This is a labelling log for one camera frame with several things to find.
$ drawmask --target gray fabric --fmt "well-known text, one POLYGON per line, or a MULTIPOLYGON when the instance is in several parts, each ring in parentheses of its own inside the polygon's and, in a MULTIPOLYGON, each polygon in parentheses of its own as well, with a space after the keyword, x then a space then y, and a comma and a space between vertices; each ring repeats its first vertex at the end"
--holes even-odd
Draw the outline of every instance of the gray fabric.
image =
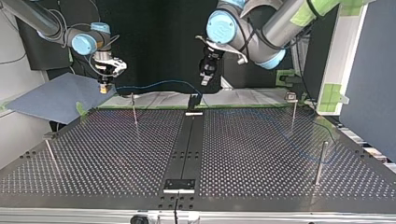
POLYGON ((368 6, 340 120, 396 161, 396 1, 368 6))
POLYGON ((88 111, 114 94, 114 90, 108 94, 101 94, 95 79, 67 73, 29 91, 9 103, 7 108, 22 114, 68 124, 79 117, 78 102, 88 111))
MULTIPOLYGON (((220 91, 216 94, 205 94, 208 105, 279 105, 285 104, 285 89, 257 89, 220 91)), ((187 106, 189 94, 162 91, 150 92, 135 96, 135 105, 147 108, 162 106, 187 106)), ((114 96, 99 107, 131 107, 132 99, 114 96)))

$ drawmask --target black background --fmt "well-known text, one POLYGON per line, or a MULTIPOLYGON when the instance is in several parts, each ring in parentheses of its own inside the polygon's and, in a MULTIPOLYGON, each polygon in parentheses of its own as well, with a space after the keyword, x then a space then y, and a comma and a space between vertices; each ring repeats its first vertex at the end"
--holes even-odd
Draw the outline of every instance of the black background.
MULTIPOLYGON (((53 7, 54 2, 58 1, 43 0, 40 4, 44 7, 53 7)), ((101 21, 111 26, 113 35, 120 35, 120 39, 113 45, 113 55, 128 64, 126 72, 115 80, 117 87, 147 86, 162 80, 183 80, 202 93, 216 93, 220 90, 220 76, 225 76, 236 88, 275 86, 276 69, 268 71, 254 63, 238 65, 236 55, 230 53, 225 54, 217 75, 209 85, 207 87, 200 85, 202 78, 199 76, 198 64, 204 56, 204 44, 195 39, 195 36, 205 35, 207 19, 216 9, 217 1, 215 0, 97 0, 96 4, 101 21)), ((58 8, 66 17, 68 25, 98 21, 98 13, 89 0, 61 0, 58 8)), ((258 7, 250 14, 250 18, 259 28, 274 13, 275 11, 269 7, 258 7)), ((62 55, 62 57, 40 59, 42 69, 59 64, 59 61, 63 62, 63 66, 58 66, 58 69, 49 70, 49 78, 55 78, 70 71, 67 66, 64 67, 64 64, 69 61, 69 56, 61 51, 63 49, 60 47, 54 49, 53 46, 51 48, 36 46, 32 48, 32 52, 34 50, 47 55, 56 53, 62 55)), ((71 54, 74 62, 68 64, 78 74, 96 77, 83 57, 78 56, 73 50, 71 54)), ((292 68, 292 62, 288 52, 277 69, 290 68, 292 68)), ((131 91, 120 91, 120 94, 128 94, 131 91)), ((147 91, 194 93, 191 87, 179 83, 163 84, 134 92, 147 91)))

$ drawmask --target blue cable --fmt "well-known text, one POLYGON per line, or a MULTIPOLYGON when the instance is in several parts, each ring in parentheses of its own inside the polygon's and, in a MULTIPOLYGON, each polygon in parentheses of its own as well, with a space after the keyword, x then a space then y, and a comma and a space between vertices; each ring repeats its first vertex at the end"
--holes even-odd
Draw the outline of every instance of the blue cable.
POLYGON ((194 86, 192 86, 189 82, 186 81, 181 81, 181 80, 165 80, 165 81, 160 81, 160 82, 156 82, 154 84, 148 85, 148 86, 144 86, 144 87, 136 87, 136 86, 123 86, 123 87, 118 87, 117 90, 124 90, 124 89, 132 89, 132 90, 145 90, 145 89, 150 89, 156 86, 161 86, 162 84, 165 83, 182 83, 185 85, 190 86, 198 95, 202 96, 200 91, 198 91, 194 86))

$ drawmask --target black metal strip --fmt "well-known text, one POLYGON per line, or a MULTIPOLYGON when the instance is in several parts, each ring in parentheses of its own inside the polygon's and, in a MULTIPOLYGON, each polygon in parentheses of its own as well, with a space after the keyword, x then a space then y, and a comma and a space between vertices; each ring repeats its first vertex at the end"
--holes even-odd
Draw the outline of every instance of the black metal strip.
POLYGON ((187 157, 183 169, 182 179, 195 180, 194 194, 182 194, 179 196, 178 209, 193 210, 194 201, 198 198, 199 182, 201 173, 202 150, 204 143, 204 124, 205 113, 203 116, 193 117, 193 124, 191 127, 191 136, 188 149, 186 151, 187 157))
POLYGON ((183 175, 184 160, 190 142, 192 122, 193 117, 184 117, 180 134, 174 146, 174 151, 170 156, 166 174, 163 177, 163 183, 169 179, 181 179, 183 175))

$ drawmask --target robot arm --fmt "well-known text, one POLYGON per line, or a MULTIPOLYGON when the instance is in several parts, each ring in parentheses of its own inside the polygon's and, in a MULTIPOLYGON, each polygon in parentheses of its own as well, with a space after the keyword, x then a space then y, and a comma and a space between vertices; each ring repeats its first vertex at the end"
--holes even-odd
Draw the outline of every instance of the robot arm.
POLYGON ((30 0, 0 0, 4 7, 16 17, 37 30, 38 34, 51 42, 73 48, 80 55, 91 55, 95 60, 92 69, 98 74, 100 92, 107 93, 114 77, 119 76, 127 65, 113 58, 111 44, 117 39, 111 38, 110 27, 102 22, 91 24, 91 30, 84 32, 67 27, 63 16, 52 12, 30 0))
POLYGON ((238 52, 260 67, 273 69, 285 57, 283 48, 316 17, 324 16, 340 0, 219 0, 206 26, 206 44, 238 52), (276 14, 260 30, 244 19, 254 7, 273 3, 276 14))

